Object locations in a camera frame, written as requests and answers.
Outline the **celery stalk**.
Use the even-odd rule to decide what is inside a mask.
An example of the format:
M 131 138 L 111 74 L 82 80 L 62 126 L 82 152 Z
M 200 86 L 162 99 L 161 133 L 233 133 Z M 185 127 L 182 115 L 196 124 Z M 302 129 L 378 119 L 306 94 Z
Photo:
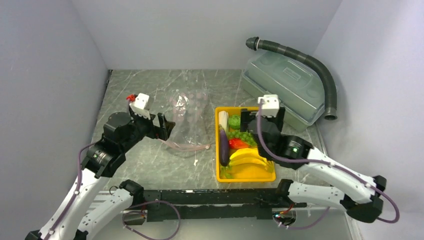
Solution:
M 220 129 L 223 129 L 225 133 L 227 134 L 229 132 L 229 114 L 227 111 L 220 111 L 218 113 L 218 126 Z

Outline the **clear pink zip top bag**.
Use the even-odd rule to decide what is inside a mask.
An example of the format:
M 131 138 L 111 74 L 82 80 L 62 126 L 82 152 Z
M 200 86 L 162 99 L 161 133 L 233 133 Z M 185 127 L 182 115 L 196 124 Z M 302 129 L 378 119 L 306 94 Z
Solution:
M 180 152 L 208 150 L 211 147 L 206 133 L 204 110 L 209 102 L 206 89 L 176 89 L 167 98 L 169 110 L 166 118 L 174 122 L 167 140 L 167 147 Z

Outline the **purple eggplant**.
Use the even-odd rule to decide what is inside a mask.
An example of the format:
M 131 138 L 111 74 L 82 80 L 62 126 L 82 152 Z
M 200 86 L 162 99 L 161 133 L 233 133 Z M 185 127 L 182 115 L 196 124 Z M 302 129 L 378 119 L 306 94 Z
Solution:
M 223 167 L 227 167 L 230 162 L 230 146 L 225 129 L 219 125 L 219 148 L 218 148 L 219 163 Z

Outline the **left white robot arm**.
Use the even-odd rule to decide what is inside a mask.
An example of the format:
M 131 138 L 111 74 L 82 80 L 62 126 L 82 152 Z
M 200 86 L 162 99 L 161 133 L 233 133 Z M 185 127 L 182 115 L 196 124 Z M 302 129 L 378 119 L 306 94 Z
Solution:
M 41 229 L 29 232 L 25 238 L 91 240 L 121 211 L 147 205 L 144 188 L 128 179 L 108 200 L 87 213 L 100 190 L 126 161 L 126 153 L 145 137 L 166 141 L 175 125 L 162 113 L 149 113 L 148 117 L 133 110 L 111 114 L 100 140 L 83 147 L 86 155 L 78 158 L 77 177 L 59 208 Z

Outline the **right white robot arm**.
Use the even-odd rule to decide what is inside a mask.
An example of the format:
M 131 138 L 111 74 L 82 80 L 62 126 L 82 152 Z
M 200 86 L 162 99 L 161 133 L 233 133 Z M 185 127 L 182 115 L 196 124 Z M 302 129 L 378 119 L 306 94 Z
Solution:
M 275 191 L 275 200 L 280 207 L 308 203 L 339 209 L 364 223 L 373 223 L 380 218 L 384 205 L 380 196 L 387 184 L 383 176 L 371 177 L 352 171 L 303 138 L 282 134 L 275 117 L 262 118 L 260 130 L 257 130 L 256 111 L 243 108 L 240 128 L 253 135 L 261 157 L 281 167 L 311 174 L 329 184 L 309 185 L 282 179 Z

